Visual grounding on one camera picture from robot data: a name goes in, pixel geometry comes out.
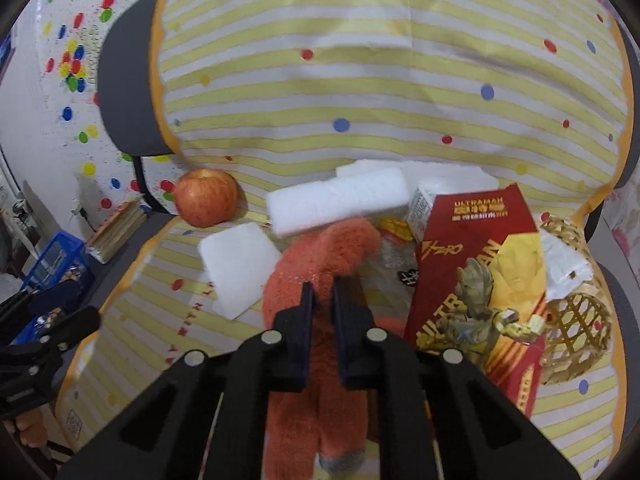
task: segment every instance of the yellow striped cloth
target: yellow striped cloth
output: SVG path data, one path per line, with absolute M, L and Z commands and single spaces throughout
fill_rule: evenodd
M 153 37 L 166 142 L 257 214 L 366 157 L 479 164 L 580 221 L 628 150 L 628 63 L 596 0 L 159 0 Z
M 176 218 L 142 249 L 103 306 L 98 335 L 76 353 L 58 396 L 56 417 L 71 447 L 84 446 L 184 352 L 233 351 L 261 332 L 261 302 L 233 321 L 212 314 L 215 290 L 197 251 L 206 235 L 246 221 L 196 229 Z M 286 248 L 286 242 L 274 241 L 280 250 Z M 385 293 L 373 282 L 366 291 L 368 298 L 378 298 L 373 305 L 380 315 L 387 314 Z M 607 465 L 620 439 L 612 430 L 621 393 L 611 355 L 576 380 L 541 386 L 531 417 L 584 479 Z M 316 469 L 314 478 L 327 478 Z M 378 476 L 377 446 L 369 443 L 366 462 L 352 478 Z

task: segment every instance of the dark gray fabric edge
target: dark gray fabric edge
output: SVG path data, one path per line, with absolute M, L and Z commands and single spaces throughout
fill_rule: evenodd
M 625 351 L 626 410 L 625 425 L 622 430 L 622 442 L 624 442 L 640 419 L 640 370 L 637 366 L 632 366 L 634 363 L 640 363 L 640 329 L 622 286 L 607 267 L 602 264 L 599 266 L 613 299 Z
M 631 85 L 634 92 L 634 125 L 631 129 L 631 142 L 629 144 L 629 153 L 626 156 L 625 167 L 622 169 L 622 174 L 620 174 L 615 189 L 619 189 L 629 182 L 640 158 L 640 95 L 636 94 L 636 90 L 640 91 L 640 62 L 625 28 L 618 26 L 618 29 L 625 43 L 626 57 L 631 68 Z
M 158 0 L 138 0 L 107 33 L 98 60 L 104 127 L 116 147 L 132 156 L 169 155 L 156 121 L 149 79 L 149 47 Z

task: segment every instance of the toy figure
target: toy figure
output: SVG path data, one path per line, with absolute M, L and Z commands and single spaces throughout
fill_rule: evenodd
M 438 351 L 455 347 L 483 368 L 501 335 L 532 344 L 544 332 L 543 318 L 534 314 L 529 322 L 520 323 L 516 310 L 490 308 L 493 289 L 494 279 L 489 268 L 475 258 L 468 258 L 464 269 L 458 267 L 454 290 L 466 308 L 457 308 L 442 316 L 436 324 L 442 336 L 431 338 L 420 349 Z

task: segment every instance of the white foam block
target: white foam block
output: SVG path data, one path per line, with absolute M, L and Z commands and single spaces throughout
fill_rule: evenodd
M 498 188 L 498 181 L 485 173 L 479 166 L 448 164 L 446 162 L 363 158 L 356 160 L 353 164 L 336 168 L 335 174 L 337 176 L 351 176 L 383 168 L 402 170 L 412 196 L 418 189 L 418 184 L 424 184 L 434 195 L 489 191 Z
M 218 296 L 214 308 L 227 319 L 260 300 L 280 259 L 280 251 L 252 222 L 203 238 L 198 251 Z
M 346 218 L 407 206 L 411 195 L 399 168 L 284 187 L 266 195 L 271 229 L 280 238 Z

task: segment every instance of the white wall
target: white wall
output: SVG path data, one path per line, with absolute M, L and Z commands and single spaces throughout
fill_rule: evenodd
M 46 234 L 59 228 L 86 239 L 91 231 L 80 217 L 71 219 L 78 180 L 64 161 L 59 123 L 47 110 L 40 89 L 35 42 L 36 0 L 16 23 L 17 49 L 0 82 L 0 145 L 15 179 L 42 221 Z

